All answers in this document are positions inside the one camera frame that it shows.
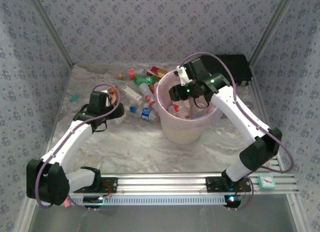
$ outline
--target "green bottle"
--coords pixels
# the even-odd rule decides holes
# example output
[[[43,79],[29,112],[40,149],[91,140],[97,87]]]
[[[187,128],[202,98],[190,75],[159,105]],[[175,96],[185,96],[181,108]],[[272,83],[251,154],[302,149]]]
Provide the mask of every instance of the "green bottle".
[[[148,85],[151,85],[152,83],[157,82],[157,81],[159,81],[159,78],[156,76],[141,75],[141,74],[137,74],[135,76],[135,80],[134,80],[134,82],[137,86],[141,85],[142,83],[146,83]]]

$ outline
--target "bottle cap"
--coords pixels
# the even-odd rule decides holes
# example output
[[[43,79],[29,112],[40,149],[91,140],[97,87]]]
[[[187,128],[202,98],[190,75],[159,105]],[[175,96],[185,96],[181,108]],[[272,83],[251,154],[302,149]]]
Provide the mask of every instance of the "bottle cap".
[[[136,73],[135,73],[135,70],[133,68],[132,69],[128,69],[128,74],[129,74],[130,80],[134,80],[135,79]]]
[[[130,112],[135,113],[137,111],[137,108],[134,106],[130,106]]]

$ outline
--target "white plastic bottle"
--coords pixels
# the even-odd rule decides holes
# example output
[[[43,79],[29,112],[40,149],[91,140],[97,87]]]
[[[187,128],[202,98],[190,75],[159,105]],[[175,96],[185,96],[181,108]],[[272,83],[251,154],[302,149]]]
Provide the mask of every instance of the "white plastic bottle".
[[[173,105],[170,105],[169,108],[167,109],[167,111],[169,112],[169,114],[177,117],[177,113],[176,113],[175,107]]]
[[[142,108],[142,107],[130,107],[130,114],[141,117],[142,119],[145,119],[147,121],[159,121],[160,118],[158,116],[158,113],[152,109],[149,108]]]
[[[140,84],[139,90],[143,94],[145,100],[148,102],[148,104],[151,106],[151,108],[154,109],[155,111],[158,111],[155,96],[151,92],[148,84],[147,83]]]
[[[208,103],[204,96],[200,96],[199,98],[195,99],[196,104],[193,105],[191,109],[191,117],[192,119],[200,118],[207,114],[207,106]]]
[[[174,107],[176,116],[178,118],[186,119],[186,120],[191,119],[190,109],[187,106],[185,106],[185,103],[183,100],[174,101],[173,107]]]

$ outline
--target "blue bottle cap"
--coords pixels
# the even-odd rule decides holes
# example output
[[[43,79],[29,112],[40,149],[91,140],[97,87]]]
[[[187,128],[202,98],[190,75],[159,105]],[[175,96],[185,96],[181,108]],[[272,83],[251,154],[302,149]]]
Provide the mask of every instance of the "blue bottle cap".
[[[134,106],[130,106],[130,112],[135,113],[137,111],[137,108]]]

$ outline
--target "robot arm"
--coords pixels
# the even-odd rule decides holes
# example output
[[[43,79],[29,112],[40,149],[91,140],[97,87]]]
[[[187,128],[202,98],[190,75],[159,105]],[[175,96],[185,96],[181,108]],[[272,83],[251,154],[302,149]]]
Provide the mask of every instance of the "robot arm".
[[[70,170],[78,149],[92,136],[96,129],[105,124],[106,121],[119,118],[124,115],[124,107],[119,103],[117,108],[109,105],[107,91],[93,91],[90,95],[89,104],[84,105],[80,111],[73,117],[67,132],[60,141],[41,159],[32,159],[26,167],[26,194],[29,198],[36,198],[36,180],[40,168],[44,166],[51,156],[53,157],[40,175],[38,186],[39,198],[47,203],[61,205],[69,193],[81,188],[88,188],[91,191],[97,190],[101,186],[100,170],[91,167],[81,167],[79,170],[66,173]]]
[[[260,128],[279,140],[282,137],[280,130],[278,128],[271,130],[236,96],[237,103],[258,126],[253,124],[236,105],[234,89],[223,75],[210,74],[204,67],[201,58],[181,67],[177,66],[175,75],[179,76],[180,84],[173,86],[169,91],[172,101],[204,96],[207,103],[212,102],[223,111],[248,144],[248,147],[239,154],[233,164],[222,172],[221,183],[217,183],[216,190],[220,190],[221,187],[228,189],[239,184],[246,175],[256,171],[277,155],[279,145]]]

